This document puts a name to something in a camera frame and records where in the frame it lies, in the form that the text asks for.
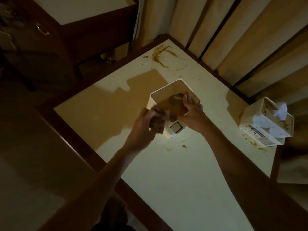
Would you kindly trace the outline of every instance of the white plastic container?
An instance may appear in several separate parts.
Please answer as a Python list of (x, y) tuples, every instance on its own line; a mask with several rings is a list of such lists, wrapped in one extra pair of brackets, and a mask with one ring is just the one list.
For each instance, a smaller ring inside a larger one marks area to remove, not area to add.
[(280, 121), (270, 110), (277, 110), (277, 105), (264, 97), (244, 109), (239, 124), (242, 131), (264, 147), (284, 144), (294, 130), (293, 116), (287, 113), (286, 120)]
[[(200, 100), (195, 96), (190, 87), (182, 79), (178, 79), (158, 89), (157, 91), (152, 92), (150, 94), (147, 109), (151, 109), (154, 105), (159, 104), (162, 101), (166, 101), (171, 96), (174, 96), (176, 94), (184, 94), (185, 92), (189, 92), (192, 95), (195, 102), (197, 103), (200, 102)], [(181, 121), (176, 120), (172, 122), (168, 120), (165, 123), (164, 136), (166, 138), (172, 138), (174, 136), (177, 136), (186, 127), (187, 126)]]

